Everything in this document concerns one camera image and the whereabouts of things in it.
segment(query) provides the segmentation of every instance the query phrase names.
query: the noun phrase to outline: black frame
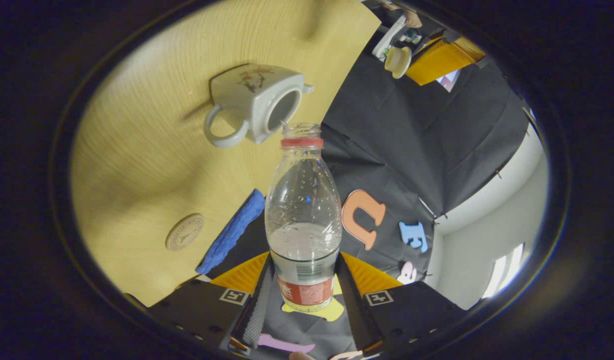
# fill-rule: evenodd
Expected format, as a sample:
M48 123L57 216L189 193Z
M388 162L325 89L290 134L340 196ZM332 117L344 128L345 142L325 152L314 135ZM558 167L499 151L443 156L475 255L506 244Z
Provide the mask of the black frame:
M216 357L145 316L100 272L74 226L67 171L70 135L97 84L207 3L0 5L0 355ZM405 357L611 355L614 7L401 3L496 59L538 118L551 174L541 239L523 271L448 330L455 341Z

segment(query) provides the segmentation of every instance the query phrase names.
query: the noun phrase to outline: yellow foam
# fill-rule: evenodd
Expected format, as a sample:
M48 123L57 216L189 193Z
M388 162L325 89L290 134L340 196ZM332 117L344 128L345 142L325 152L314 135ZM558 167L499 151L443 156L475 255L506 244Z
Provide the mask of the yellow foam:
M384 271L380 271L348 253L344 253L343 251L340 253L345 259L349 272L353 277L353 282L355 282L355 287L357 287L361 297L365 294L392 289L403 285Z
M339 283L339 276L334 275L334 295L339 296L343 294L343 289L341 289L341 283Z
M220 287L254 294L268 255L269 251L261 253L261 255L246 260L210 282Z

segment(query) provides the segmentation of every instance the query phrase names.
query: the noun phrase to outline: wood grain surface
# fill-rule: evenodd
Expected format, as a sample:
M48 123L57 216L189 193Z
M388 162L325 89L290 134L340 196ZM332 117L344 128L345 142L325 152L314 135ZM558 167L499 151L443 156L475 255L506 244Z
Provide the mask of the wood grain surface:
M195 268L281 158L280 133L215 148L203 133L209 80L254 62L299 71L315 86L290 123L320 123L380 21L357 0L225 0L134 50L90 100L71 158L81 235L122 292L151 306ZM217 135L233 132L220 119ZM192 213L204 228L171 251L171 228Z

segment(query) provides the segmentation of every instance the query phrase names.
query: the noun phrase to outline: white teacup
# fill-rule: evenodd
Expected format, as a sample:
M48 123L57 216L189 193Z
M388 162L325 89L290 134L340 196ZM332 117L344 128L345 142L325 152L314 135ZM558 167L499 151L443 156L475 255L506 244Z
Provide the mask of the white teacup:
M314 90L305 84L302 73L264 64L245 64L211 79L213 108L204 119L204 136L218 148L231 148L247 136L260 144L294 116L303 92ZM211 127L225 109L234 110L238 118L225 118L236 132L216 136Z

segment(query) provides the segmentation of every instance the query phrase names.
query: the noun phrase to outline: orange foam letter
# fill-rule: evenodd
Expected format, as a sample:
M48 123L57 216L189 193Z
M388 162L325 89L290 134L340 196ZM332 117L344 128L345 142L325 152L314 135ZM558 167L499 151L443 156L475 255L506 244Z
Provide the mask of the orange foam letter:
M364 210L373 218L373 223L380 226L385 218L387 207L380 203L364 190L352 191L343 206L343 227L348 233L364 243L364 250L369 250L376 242L376 231L367 231L354 220L356 209Z

